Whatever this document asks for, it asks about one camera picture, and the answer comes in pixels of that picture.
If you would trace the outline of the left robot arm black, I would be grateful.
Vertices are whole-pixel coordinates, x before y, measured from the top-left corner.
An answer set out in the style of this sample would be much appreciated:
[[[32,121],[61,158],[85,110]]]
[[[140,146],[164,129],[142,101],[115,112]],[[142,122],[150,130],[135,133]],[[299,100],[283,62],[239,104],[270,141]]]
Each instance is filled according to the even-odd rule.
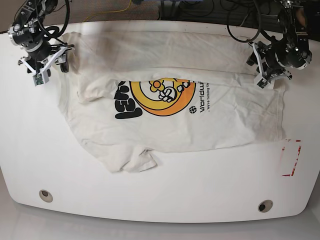
[[[246,63],[249,66],[257,65],[258,75],[254,82],[265,88],[274,81],[287,78],[292,79],[289,68],[303,70],[312,61],[312,52],[309,50],[309,37],[306,20],[300,21],[298,15],[304,18],[304,6],[300,0],[281,0],[282,9],[277,15],[277,22],[282,31],[282,39],[277,40],[262,28],[262,13],[258,2],[254,5],[257,13],[257,32],[254,37],[246,40],[236,38],[227,24],[229,35],[239,43],[249,44],[253,53]]]

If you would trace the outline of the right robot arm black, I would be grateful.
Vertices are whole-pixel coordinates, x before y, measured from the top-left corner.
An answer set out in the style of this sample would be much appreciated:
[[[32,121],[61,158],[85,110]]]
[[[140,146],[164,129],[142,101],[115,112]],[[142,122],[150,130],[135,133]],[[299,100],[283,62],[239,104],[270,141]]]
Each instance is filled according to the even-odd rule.
[[[60,66],[62,73],[69,71],[68,51],[74,49],[59,39],[65,32],[70,19],[70,2],[65,1],[65,19],[60,29],[58,26],[44,27],[45,17],[56,10],[57,0],[26,0],[17,11],[7,33],[13,45],[27,53],[18,60],[18,65],[25,65],[32,74],[34,84],[42,85],[49,81],[52,65]]]

